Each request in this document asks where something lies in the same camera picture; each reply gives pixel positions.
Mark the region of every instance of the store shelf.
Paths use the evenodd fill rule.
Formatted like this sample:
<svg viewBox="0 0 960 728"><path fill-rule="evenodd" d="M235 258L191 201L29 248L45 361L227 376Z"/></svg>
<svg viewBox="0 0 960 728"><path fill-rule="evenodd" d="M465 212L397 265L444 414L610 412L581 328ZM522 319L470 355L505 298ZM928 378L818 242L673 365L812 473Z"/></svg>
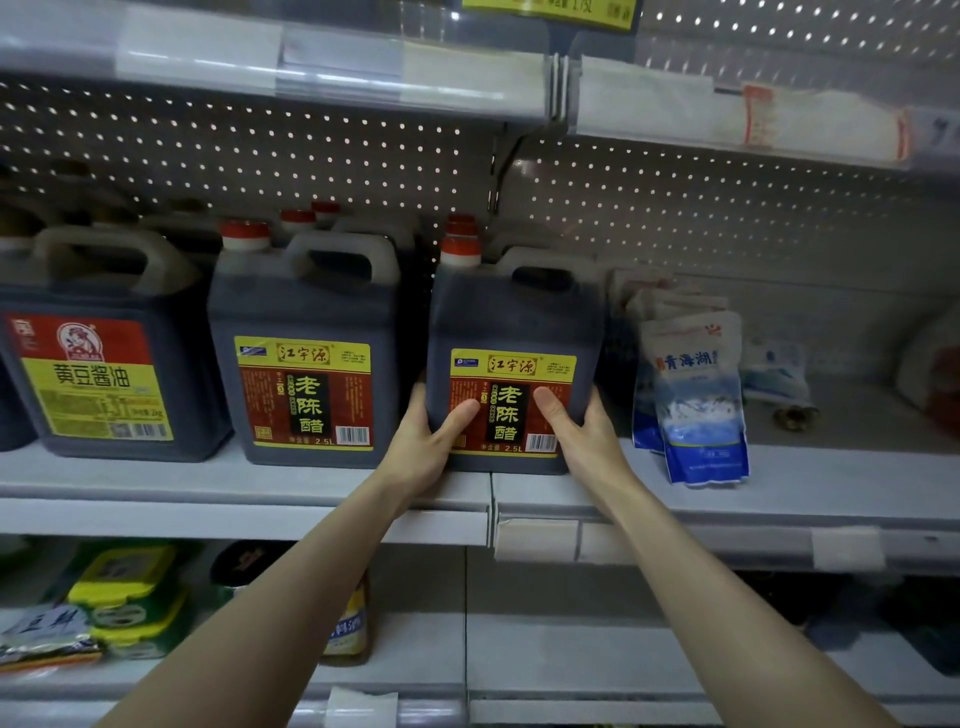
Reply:
<svg viewBox="0 0 960 728"><path fill-rule="evenodd" d="M0 454L0 533L296 540L371 471L251 465L236 442L204 463ZM386 541L484 546L490 476L448 473Z"/></svg>
<svg viewBox="0 0 960 728"><path fill-rule="evenodd" d="M184 576L194 584L202 609L210 598L202 584L222 546L211 545ZM65 564L63 555L62 549L45 553L30 569L31 583L25 588L13 582L0 589L0 631L17 619L23 604L36 601L49 583L42 576L52 579ZM295 714L300 723L291 725L316 724L334 686L398 692L400 724L462 725L464 579L460 548L382 547L371 564L377 614L370 660L359 667L318 667ZM0 726L90 725L156 663L104 660L93 666L0 675Z"/></svg>
<svg viewBox="0 0 960 728"><path fill-rule="evenodd" d="M554 62L542 21L313 5L287 19L270 3L254 6L276 8L271 18L114 0L6 3L0 69L498 121L550 116Z"/></svg>
<svg viewBox="0 0 960 728"><path fill-rule="evenodd" d="M792 20L780 18L788 25ZM834 31L838 38L847 32ZM763 42L649 32L610 39L584 31L570 54L571 128L592 136L960 173L960 145L953 138L960 124L955 68L869 53L843 58L810 46L798 52Z"/></svg>
<svg viewBox="0 0 960 728"><path fill-rule="evenodd" d="M475 723L718 725L637 570L468 557L467 683ZM904 724L960 725L960 679L870 624L828 654Z"/></svg>
<svg viewBox="0 0 960 728"><path fill-rule="evenodd" d="M808 433L777 429L770 410L747 406L752 476L736 487L671 486L661 457L626 440L624 452L647 486L732 563L869 570L860 557L870 562L880 549L897 570L960 570L960 444L882 387L825 379L812 388L821 417ZM569 475L495 474L493 497L494 541L499 545L505 528L510 537L499 558L632 561ZM511 533L517 526L519 539ZM854 539L867 553L831 565L840 548L834 537Z"/></svg>

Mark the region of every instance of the product label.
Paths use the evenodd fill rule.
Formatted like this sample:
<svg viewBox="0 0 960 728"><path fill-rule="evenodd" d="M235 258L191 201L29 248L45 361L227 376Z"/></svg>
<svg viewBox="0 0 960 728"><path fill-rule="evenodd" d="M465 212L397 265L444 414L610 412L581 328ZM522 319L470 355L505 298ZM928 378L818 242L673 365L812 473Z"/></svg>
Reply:
<svg viewBox="0 0 960 728"><path fill-rule="evenodd" d="M449 409L474 399L480 402L480 412L453 451L557 457L557 437L533 401L533 393L547 387L567 406L576 368L576 356L454 349Z"/></svg>
<svg viewBox="0 0 960 728"><path fill-rule="evenodd" d="M464 8L547 15L629 31L636 0L464 0Z"/></svg>
<svg viewBox="0 0 960 728"><path fill-rule="evenodd" d="M7 326L55 435L174 439L136 321L9 313Z"/></svg>
<svg viewBox="0 0 960 728"><path fill-rule="evenodd" d="M233 343L255 445L373 449L370 345L257 336Z"/></svg>
<svg viewBox="0 0 960 728"><path fill-rule="evenodd" d="M324 655L359 655L367 648L367 599L363 588L350 597L347 610L334 627Z"/></svg>

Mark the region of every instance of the yellow container lid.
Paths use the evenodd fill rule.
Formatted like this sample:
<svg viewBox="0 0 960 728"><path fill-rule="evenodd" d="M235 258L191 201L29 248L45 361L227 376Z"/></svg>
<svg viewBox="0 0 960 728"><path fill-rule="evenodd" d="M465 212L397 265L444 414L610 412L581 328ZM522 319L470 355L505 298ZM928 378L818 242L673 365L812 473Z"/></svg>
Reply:
<svg viewBox="0 0 960 728"><path fill-rule="evenodd" d="M149 596L174 563L172 546L112 548L86 568L70 593L71 604L118 607Z"/></svg>
<svg viewBox="0 0 960 728"><path fill-rule="evenodd" d="M90 627L90 637L102 640L109 644L118 644L121 646L128 644L137 644L143 640L152 640L159 637L171 624L186 604L186 598L190 590L181 587L177 598L170 609L160 621L151 624L137 624L135 627L120 627L119 629L108 629L106 627Z"/></svg>

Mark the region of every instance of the pegboard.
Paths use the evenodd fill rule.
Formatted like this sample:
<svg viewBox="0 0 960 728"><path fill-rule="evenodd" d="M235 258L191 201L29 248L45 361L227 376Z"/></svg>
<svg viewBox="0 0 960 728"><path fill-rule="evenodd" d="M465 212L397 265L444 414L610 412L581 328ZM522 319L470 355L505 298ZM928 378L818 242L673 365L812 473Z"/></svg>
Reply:
<svg viewBox="0 0 960 728"><path fill-rule="evenodd" d="M748 335L805 343L813 372L883 378L960 292L960 205L847 166L589 137L520 149L498 226L654 264L730 297Z"/></svg>
<svg viewBox="0 0 960 728"><path fill-rule="evenodd" d="M648 0L640 27L711 41L960 68L960 0Z"/></svg>
<svg viewBox="0 0 960 728"><path fill-rule="evenodd" d="M0 79L0 161L56 195L82 159L144 207L197 197L233 214L336 200L413 212L436 242L452 211L483 216L498 125L191 89Z"/></svg>

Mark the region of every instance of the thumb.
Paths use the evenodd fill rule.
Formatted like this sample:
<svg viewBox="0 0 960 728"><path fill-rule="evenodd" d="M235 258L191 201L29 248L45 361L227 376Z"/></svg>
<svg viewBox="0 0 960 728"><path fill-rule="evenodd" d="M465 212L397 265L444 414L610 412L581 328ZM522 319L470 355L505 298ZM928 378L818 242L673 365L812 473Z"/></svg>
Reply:
<svg viewBox="0 0 960 728"><path fill-rule="evenodd" d="M473 422L477 412L480 411L480 402L477 400L464 400L460 402L446 416L440 429L434 434L434 437L444 443L446 449L453 447L453 441L464 431L464 428Z"/></svg>
<svg viewBox="0 0 960 728"><path fill-rule="evenodd" d="M570 437L579 429L573 420L570 419L570 416L566 414L566 408L564 404L557 399L557 395L546 387L538 387L534 390L534 401L537 403L537 407L540 408L543 417L546 418L546 421L553 427L553 431L557 433L561 444L563 444L564 439Z"/></svg>

